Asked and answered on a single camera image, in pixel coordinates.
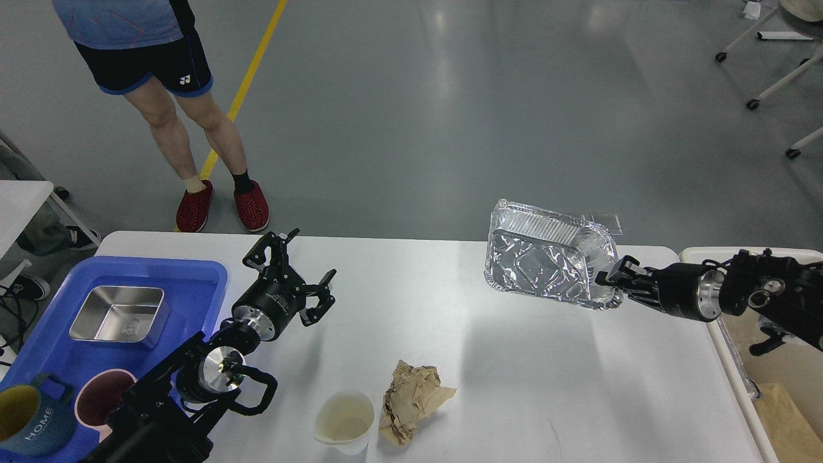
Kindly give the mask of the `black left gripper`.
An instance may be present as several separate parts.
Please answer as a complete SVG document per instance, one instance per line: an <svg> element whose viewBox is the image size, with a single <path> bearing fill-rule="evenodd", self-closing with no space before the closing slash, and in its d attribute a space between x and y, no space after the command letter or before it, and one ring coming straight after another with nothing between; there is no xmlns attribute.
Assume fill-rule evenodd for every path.
<svg viewBox="0 0 823 463"><path fill-rule="evenodd" d="M320 322L336 301L330 286L337 269L330 269L317 284L301 285L300 276L291 267L287 246L299 233L299 228L288 234L270 231L242 259L258 276L232 305L231 315L235 322L256 331L261 341L276 340L299 312L305 327ZM316 297L318 304L306 307L307 297Z"/></svg>

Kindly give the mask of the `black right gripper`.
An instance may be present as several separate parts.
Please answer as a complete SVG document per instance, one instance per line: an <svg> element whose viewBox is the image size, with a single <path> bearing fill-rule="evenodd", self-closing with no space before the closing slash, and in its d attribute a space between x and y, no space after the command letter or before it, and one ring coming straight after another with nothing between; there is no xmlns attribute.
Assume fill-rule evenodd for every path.
<svg viewBox="0 0 823 463"><path fill-rule="evenodd" d="M711 322L722 313L719 294L724 278L724 271L715 266L675 263L655 269L626 255L611 269L599 271L595 284L608 287L604 292L609 308L633 301L658 313Z"/></svg>

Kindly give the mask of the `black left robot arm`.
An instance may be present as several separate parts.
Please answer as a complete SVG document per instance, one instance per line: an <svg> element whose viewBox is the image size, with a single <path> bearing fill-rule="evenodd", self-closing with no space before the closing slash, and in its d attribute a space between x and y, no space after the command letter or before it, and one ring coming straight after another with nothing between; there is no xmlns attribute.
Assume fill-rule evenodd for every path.
<svg viewBox="0 0 823 463"><path fill-rule="evenodd" d="M309 327L334 305L330 269L309 284L290 265L287 247L299 234L269 232L243 258L257 279L232 305L211 337L198 332L123 393L107 416L111 433L85 462L203 462L214 446L209 434L227 412L264 413L278 382L245 358L276 340L291 320Z"/></svg>

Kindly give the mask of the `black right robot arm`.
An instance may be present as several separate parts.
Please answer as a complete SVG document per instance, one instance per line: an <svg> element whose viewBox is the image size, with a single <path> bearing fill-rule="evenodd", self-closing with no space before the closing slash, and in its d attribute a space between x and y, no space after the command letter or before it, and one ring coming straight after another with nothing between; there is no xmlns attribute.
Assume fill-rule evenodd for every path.
<svg viewBox="0 0 823 463"><path fill-rule="evenodd" d="M595 281L659 313L687 320L711 322L721 314L755 311L769 325L762 328L767 340L750 346L753 356L785 345L789 337L821 349L820 262L802 264L791 256L775 256L769 249L761 254L740 250L723 262L704 260L655 269L626 255Z"/></svg>

